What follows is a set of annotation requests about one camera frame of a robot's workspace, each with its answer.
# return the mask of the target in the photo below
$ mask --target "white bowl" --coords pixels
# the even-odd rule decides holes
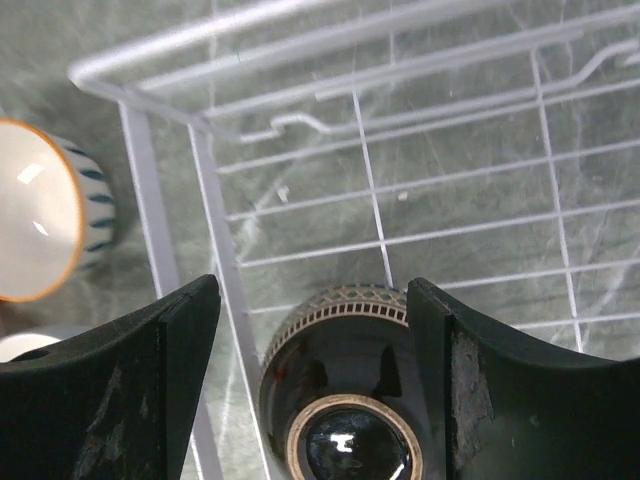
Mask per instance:
[[[113,196],[75,144],[0,119],[0,185],[0,300],[49,295],[104,255]]]
[[[79,325],[34,328],[0,338],[0,362],[10,362],[23,353],[75,337],[89,330]]]

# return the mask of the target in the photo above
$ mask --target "white wire rack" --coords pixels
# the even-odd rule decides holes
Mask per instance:
[[[558,166],[571,160],[627,152],[640,147],[640,137],[614,139],[587,148],[579,145],[578,148],[556,153],[547,118],[548,110],[555,106],[640,87],[640,77],[635,69],[640,62],[640,40],[635,34],[636,24],[640,20],[640,5],[630,3],[613,8],[595,1],[576,2],[580,5],[572,9],[568,5],[572,2],[549,0],[539,2],[537,8],[547,9],[547,13],[557,11],[559,14],[554,16],[549,13],[538,18],[531,14],[531,9],[535,10],[532,5],[537,2],[526,2],[524,6],[522,3],[505,0],[405,0],[390,5],[388,1],[372,0],[367,2],[365,8],[365,5],[347,0],[266,1],[218,13],[201,22],[122,45],[81,60],[70,68],[69,77],[78,87],[118,102],[120,106],[158,296],[178,288],[181,282],[158,180],[149,114],[160,115],[188,129],[208,228],[215,247],[224,302],[241,360],[246,391],[251,399],[256,397],[260,368],[249,315],[285,312],[293,305],[250,308],[241,279],[243,269],[379,249],[386,281],[393,285],[394,272],[388,249],[394,246],[547,221],[557,225],[561,266],[535,270],[525,268],[502,275],[456,279],[441,282],[441,286],[445,289],[461,289],[563,276],[568,292],[568,318],[553,321],[541,319],[518,327],[531,329],[571,326],[580,351],[583,346],[581,324],[640,318],[640,312],[637,311],[608,315],[580,314],[576,305],[574,274],[629,268],[640,265],[640,257],[636,250],[635,255],[621,259],[576,264],[570,259],[565,232],[566,222],[572,218],[637,208],[640,206],[640,197],[625,197],[568,208],[563,205],[557,175]],[[485,15],[487,11],[491,11],[491,15],[497,16],[496,18],[501,15],[500,18],[509,18],[511,22],[503,23],[511,27],[502,29],[499,26],[502,24],[496,24],[493,30],[489,28],[492,30],[490,35],[478,33],[473,43],[451,42],[446,45],[432,42],[427,43],[427,48],[418,49],[411,55],[399,54],[401,48],[398,44],[405,38],[403,35],[430,35],[429,28],[444,25],[446,29],[447,25],[453,25],[451,22],[463,17],[486,22],[489,18]],[[530,15],[523,20],[518,12],[528,12]],[[320,20],[305,23],[305,19],[309,18]],[[244,40],[253,38],[251,32],[256,30],[262,35],[255,37],[261,39],[259,42]],[[172,59],[182,58],[188,48],[203,44],[210,48],[212,42],[217,45],[227,37],[234,39],[229,43],[233,45],[230,51],[217,51],[208,59],[187,62],[186,66],[185,62],[174,66],[177,63],[172,62]],[[590,53],[574,59],[569,45],[586,38],[598,38],[599,41],[590,40]],[[366,57],[362,65],[357,65],[356,61],[345,64],[337,60],[342,58],[339,56],[340,52],[353,56],[354,46],[359,46],[364,51],[370,46],[370,51],[375,52],[383,44],[386,45],[385,54],[377,57],[373,53]],[[575,68],[564,75],[550,75],[545,71],[541,59],[554,48],[564,49],[572,65],[575,62]],[[513,57],[526,58],[529,76],[512,88],[481,91],[465,98],[438,99],[438,102],[388,114],[377,114],[370,102],[367,103],[371,92],[382,92],[383,97],[390,96],[409,84],[427,85],[431,78],[442,73],[462,71],[478,65],[492,65],[492,62]],[[322,68],[308,63],[310,59],[317,58],[326,60],[322,63]],[[156,62],[156,67],[145,69],[145,65],[153,62]],[[298,71],[305,75],[291,75],[286,81],[264,88],[254,80],[256,88],[253,93],[251,90],[244,90],[235,98],[231,95],[227,101],[214,103],[210,95],[197,97],[192,94],[202,87],[210,92],[213,85],[218,100],[221,91],[224,97],[225,85],[233,85],[234,82],[247,78],[255,79],[265,75],[267,71],[297,64],[300,65]],[[114,79],[118,72],[132,69],[138,73],[145,72],[144,78],[124,82]],[[176,98],[185,92],[190,98],[200,98],[197,108],[176,105]],[[340,105],[350,105],[346,116],[331,114],[335,109],[332,102],[336,101],[342,102]],[[489,162],[487,165],[457,171],[447,172],[444,169],[439,175],[425,175],[422,178],[416,175],[415,179],[408,181],[381,183],[376,179],[370,158],[370,149],[375,145],[521,112],[536,112],[543,146],[539,155],[520,157],[518,161]],[[288,143],[291,129],[304,129],[315,141],[305,144]],[[251,155],[261,153],[249,155],[242,161],[225,162],[224,158],[213,155],[211,135],[216,142],[238,148],[247,147],[246,151],[251,152]],[[269,142],[274,142],[278,148],[256,148]],[[231,176],[244,172],[261,175],[261,169],[266,167],[299,165],[311,158],[352,148],[360,149],[364,160],[366,184],[362,188],[283,201],[279,204],[261,200],[256,202],[255,208],[228,211],[223,187]],[[418,233],[389,235],[384,228],[379,199],[385,194],[393,193],[402,197],[414,189],[481,179],[492,174],[527,171],[534,167],[547,170],[551,205],[547,211]],[[272,197],[281,187],[282,183],[276,181],[262,199]],[[239,255],[234,246],[229,226],[234,222],[255,222],[256,219],[270,215],[353,202],[357,199],[370,200],[375,221],[376,237],[373,239],[252,257],[248,260]],[[251,405],[257,430],[253,401]],[[211,423],[207,410],[202,405],[197,413],[192,447],[201,478],[221,479],[220,464],[215,454],[212,454],[216,448]],[[264,448],[261,454],[265,476],[273,478]]]

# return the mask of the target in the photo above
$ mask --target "black bowl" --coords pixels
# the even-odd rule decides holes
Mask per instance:
[[[334,287],[285,320],[259,397],[267,444],[295,480],[423,480],[428,423],[406,296]]]

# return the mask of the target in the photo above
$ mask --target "dish rack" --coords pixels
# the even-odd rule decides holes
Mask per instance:
[[[519,327],[570,326],[579,351],[583,344],[581,325],[640,318],[638,311],[585,315],[577,306],[574,286],[575,274],[640,264],[638,250],[613,260],[580,263],[571,258],[566,234],[567,222],[577,216],[637,208],[640,191],[636,190],[635,196],[566,205],[558,173],[563,165],[577,160],[627,156],[640,147],[640,137],[633,132],[610,131],[604,139],[586,138],[582,129],[569,128],[573,136],[561,138],[554,135],[549,119],[552,111],[555,117],[564,118],[564,123],[571,123],[571,116],[562,117],[566,105],[640,87],[640,4],[271,0],[237,7],[238,3],[199,22],[82,59],[70,67],[69,78],[82,90],[119,105],[159,297],[178,288],[181,281],[149,117],[159,115],[188,130],[223,301],[250,398],[256,397],[261,370],[249,314],[283,312],[284,316],[292,305],[250,308],[241,274],[248,268],[375,249],[384,280],[393,286],[390,250],[396,246],[550,222],[557,230],[560,265],[533,269],[525,262],[500,275],[438,283],[455,290],[562,278],[570,315]],[[556,68],[550,70],[551,64]],[[247,87],[249,80],[253,83]],[[539,129],[539,134],[526,136],[527,129],[523,131],[519,123],[523,115],[534,119],[531,128]],[[481,136],[482,130],[477,129],[491,122],[513,125],[513,130],[505,130],[504,135],[512,136],[513,142],[505,141],[501,158],[471,164],[460,160],[448,166],[439,162],[433,148],[425,165],[436,162],[438,166],[429,163],[424,171],[416,170],[401,156],[394,157],[397,165],[387,171],[384,165],[389,162],[381,161],[380,155],[373,158],[372,150],[390,145],[397,152],[403,142],[416,135],[433,138],[439,132],[455,133],[464,127]],[[455,135],[442,138],[443,144],[454,148]],[[533,143],[538,147],[527,147]],[[517,151],[510,145],[523,147]],[[387,155],[393,148],[389,147]],[[483,148],[468,152],[468,158],[482,157],[486,153]],[[351,188],[329,188],[324,193],[293,198],[290,185],[283,181],[287,172],[305,162],[318,162],[318,158],[330,162],[328,157],[343,150],[357,151],[363,168],[362,177],[353,180]],[[261,199],[248,208],[229,211],[225,184],[234,175],[260,177],[271,168],[280,169],[280,174],[275,179],[269,177],[273,181]],[[347,167],[340,168],[337,171],[350,175]],[[426,231],[390,233],[385,228],[383,197],[401,203],[415,191],[481,181],[492,175],[533,178],[534,170],[544,173],[544,184],[549,187],[546,210],[530,206],[526,211],[516,209],[508,218],[462,225],[453,222],[453,226]],[[598,175],[592,175],[595,184]],[[522,195],[528,194],[526,185],[521,185]],[[246,225],[270,215],[356,201],[368,202],[375,238],[293,253],[267,253],[248,260],[234,245],[233,222]],[[481,210],[492,208],[488,202]],[[250,403],[257,430],[254,402]],[[192,448],[200,478],[221,479],[218,458],[211,453],[216,452],[211,422],[202,402]],[[274,478],[268,455],[261,448],[265,476]]]

